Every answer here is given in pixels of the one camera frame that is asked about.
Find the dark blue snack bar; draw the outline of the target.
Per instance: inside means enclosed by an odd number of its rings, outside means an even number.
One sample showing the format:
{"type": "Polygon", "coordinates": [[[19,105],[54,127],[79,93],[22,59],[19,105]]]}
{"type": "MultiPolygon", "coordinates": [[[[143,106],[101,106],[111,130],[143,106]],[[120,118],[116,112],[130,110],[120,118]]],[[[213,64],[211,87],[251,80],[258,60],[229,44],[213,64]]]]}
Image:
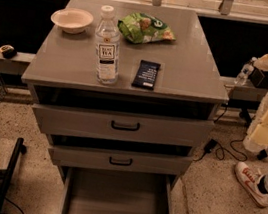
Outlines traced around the dark blue snack bar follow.
{"type": "Polygon", "coordinates": [[[136,76],[132,81],[133,87],[145,88],[145,89],[154,89],[157,74],[161,68],[160,63],[154,63],[147,60],[141,60],[136,76]]]}

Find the small black box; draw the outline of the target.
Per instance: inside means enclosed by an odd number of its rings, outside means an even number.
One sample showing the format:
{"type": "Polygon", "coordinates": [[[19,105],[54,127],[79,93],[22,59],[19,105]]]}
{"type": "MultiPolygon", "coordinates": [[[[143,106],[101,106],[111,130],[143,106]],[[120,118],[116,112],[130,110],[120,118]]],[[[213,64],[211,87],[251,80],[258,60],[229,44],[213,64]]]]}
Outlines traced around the small black box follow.
{"type": "Polygon", "coordinates": [[[267,88],[268,87],[268,71],[262,71],[261,69],[255,69],[250,75],[250,82],[256,88],[267,88]]]}

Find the green chip bag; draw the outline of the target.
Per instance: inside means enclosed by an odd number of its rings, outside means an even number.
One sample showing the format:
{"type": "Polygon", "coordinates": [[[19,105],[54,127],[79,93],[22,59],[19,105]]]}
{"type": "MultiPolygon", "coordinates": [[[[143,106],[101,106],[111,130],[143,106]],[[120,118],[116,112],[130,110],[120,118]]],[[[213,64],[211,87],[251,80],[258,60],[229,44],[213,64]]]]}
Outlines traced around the green chip bag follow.
{"type": "Polygon", "coordinates": [[[145,13],[131,13],[120,19],[117,27],[127,41],[136,45],[176,40],[169,25],[145,13]]]}

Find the white paper bowl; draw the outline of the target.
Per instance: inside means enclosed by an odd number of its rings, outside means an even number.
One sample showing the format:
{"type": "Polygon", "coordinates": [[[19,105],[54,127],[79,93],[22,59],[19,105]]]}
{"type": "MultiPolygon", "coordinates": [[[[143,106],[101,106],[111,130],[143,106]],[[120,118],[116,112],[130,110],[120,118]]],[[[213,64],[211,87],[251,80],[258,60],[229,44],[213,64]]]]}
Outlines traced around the white paper bowl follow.
{"type": "Polygon", "coordinates": [[[66,33],[82,33],[92,22],[93,15],[85,10],[66,8],[54,12],[51,21],[66,33]]]}

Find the small water bottle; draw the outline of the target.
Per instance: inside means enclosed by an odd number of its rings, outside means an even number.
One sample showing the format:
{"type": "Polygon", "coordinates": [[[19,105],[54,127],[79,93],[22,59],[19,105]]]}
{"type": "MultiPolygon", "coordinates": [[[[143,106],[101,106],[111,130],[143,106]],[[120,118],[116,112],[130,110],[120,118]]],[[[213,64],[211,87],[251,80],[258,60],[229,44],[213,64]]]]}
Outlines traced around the small water bottle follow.
{"type": "Polygon", "coordinates": [[[234,80],[236,85],[244,85],[249,78],[249,75],[252,74],[254,68],[254,62],[256,61],[256,57],[252,57],[251,60],[245,63],[242,67],[240,73],[237,75],[236,79],[234,80]]]}

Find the clear tea plastic bottle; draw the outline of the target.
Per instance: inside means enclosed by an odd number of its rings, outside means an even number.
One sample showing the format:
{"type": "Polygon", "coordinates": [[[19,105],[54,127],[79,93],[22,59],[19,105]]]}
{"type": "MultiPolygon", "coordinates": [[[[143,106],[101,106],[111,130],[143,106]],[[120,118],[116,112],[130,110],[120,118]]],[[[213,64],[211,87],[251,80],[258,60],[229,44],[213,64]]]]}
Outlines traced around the clear tea plastic bottle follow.
{"type": "Polygon", "coordinates": [[[113,6],[103,5],[95,30],[97,79],[102,84],[114,84],[118,77],[120,34],[114,21],[115,13],[113,6]]]}

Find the grey drawer cabinet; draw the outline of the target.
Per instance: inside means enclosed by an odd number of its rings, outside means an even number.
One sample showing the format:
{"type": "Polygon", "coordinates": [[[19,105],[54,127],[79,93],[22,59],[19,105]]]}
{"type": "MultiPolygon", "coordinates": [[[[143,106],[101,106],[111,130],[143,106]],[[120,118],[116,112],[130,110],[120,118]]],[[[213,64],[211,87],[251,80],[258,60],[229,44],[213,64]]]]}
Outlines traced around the grey drawer cabinet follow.
{"type": "MultiPolygon", "coordinates": [[[[120,45],[119,77],[102,85],[96,78],[95,36],[52,29],[22,76],[33,105],[118,111],[213,121],[228,96],[197,14],[190,10],[116,2],[117,16],[144,11],[170,25],[172,42],[120,45]],[[160,63],[154,89],[133,87],[141,60],[160,63]]],[[[46,134],[54,146],[146,152],[191,157],[195,147],[46,134]]]]}

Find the grey drawer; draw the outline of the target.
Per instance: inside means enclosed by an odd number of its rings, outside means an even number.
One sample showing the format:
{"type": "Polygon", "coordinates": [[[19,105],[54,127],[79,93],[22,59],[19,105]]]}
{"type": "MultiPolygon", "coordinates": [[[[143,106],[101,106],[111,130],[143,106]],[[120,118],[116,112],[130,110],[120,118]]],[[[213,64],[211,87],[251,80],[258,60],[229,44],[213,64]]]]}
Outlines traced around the grey drawer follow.
{"type": "Polygon", "coordinates": [[[59,214],[172,214],[164,174],[70,168],[59,214]]]}
{"type": "Polygon", "coordinates": [[[192,159],[185,156],[102,150],[89,147],[54,146],[48,149],[48,151],[52,163],[62,167],[68,166],[179,176],[187,171],[192,163],[192,159]]]}
{"type": "Polygon", "coordinates": [[[96,139],[196,147],[214,127],[212,121],[118,111],[34,104],[42,133],[96,139]]]}

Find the black power adapter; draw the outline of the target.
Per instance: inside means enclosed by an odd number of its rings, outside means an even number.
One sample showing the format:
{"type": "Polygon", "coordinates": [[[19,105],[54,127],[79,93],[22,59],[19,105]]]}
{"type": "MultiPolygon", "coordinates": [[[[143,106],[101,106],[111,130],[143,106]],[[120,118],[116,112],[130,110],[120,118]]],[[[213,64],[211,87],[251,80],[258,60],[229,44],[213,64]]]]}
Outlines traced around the black power adapter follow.
{"type": "Polygon", "coordinates": [[[214,139],[210,139],[209,142],[207,142],[205,148],[204,148],[204,152],[205,153],[210,153],[212,152],[213,149],[215,149],[217,145],[217,140],[214,140],[214,139]]]}

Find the grey top drawer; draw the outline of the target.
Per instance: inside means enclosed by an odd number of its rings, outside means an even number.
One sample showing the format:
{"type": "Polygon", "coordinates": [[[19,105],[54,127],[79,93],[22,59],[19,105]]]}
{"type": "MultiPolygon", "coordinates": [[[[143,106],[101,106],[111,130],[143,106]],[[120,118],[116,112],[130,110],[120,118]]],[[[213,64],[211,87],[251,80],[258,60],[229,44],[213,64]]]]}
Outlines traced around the grey top drawer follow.
{"type": "Polygon", "coordinates": [[[214,127],[212,121],[118,111],[34,104],[42,133],[96,139],[196,147],[214,127]]]}

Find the grey middle drawer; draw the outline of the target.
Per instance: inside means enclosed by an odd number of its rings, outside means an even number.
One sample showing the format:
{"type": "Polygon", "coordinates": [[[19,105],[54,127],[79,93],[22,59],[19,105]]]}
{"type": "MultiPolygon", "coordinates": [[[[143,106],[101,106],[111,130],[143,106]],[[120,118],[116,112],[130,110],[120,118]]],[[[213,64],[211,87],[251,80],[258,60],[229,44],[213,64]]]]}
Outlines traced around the grey middle drawer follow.
{"type": "Polygon", "coordinates": [[[48,149],[48,151],[52,163],[62,167],[68,166],[179,176],[187,171],[192,163],[192,159],[185,156],[102,150],[89,147],[54,146],[48,149]]]}

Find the tape measure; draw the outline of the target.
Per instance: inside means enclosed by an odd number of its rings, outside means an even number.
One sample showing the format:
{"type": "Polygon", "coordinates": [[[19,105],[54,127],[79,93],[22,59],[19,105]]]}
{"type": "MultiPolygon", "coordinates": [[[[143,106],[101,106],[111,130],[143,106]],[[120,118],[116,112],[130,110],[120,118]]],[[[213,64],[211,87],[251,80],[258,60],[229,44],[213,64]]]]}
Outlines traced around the tape measure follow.
{"type": "Polygon", "coordinates": [[[10,59],[17,55],[16,49],[11,45],[3,45],[0,47],[0,53],[4,58],[10,59]]]}

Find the grey bottom drawer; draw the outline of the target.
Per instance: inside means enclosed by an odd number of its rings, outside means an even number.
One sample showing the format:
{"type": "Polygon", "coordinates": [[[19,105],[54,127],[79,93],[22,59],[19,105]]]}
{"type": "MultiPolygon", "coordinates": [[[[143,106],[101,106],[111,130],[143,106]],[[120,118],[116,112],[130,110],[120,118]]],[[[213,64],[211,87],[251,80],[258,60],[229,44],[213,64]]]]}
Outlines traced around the grey bottom drawer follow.
{"type": "Polygon", "coordinates": [[[59,214],[172,214],[164,174],[70,168],[59,214]]]}

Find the white red sneaker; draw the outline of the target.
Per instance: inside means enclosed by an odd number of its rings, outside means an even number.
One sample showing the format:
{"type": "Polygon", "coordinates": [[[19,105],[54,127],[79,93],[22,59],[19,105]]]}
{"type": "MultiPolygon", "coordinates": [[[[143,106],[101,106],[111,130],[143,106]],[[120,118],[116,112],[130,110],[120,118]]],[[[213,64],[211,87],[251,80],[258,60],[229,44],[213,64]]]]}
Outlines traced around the white red sneaker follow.
{"type": "Polygon", "coordinates": [[[265,189],[264,176],[261,172],[248,167],[242,161],[236,164],[234,171],[238,182],[244,187],[258,207],[266,208],[268,206],[268,192],[265,189]]]}

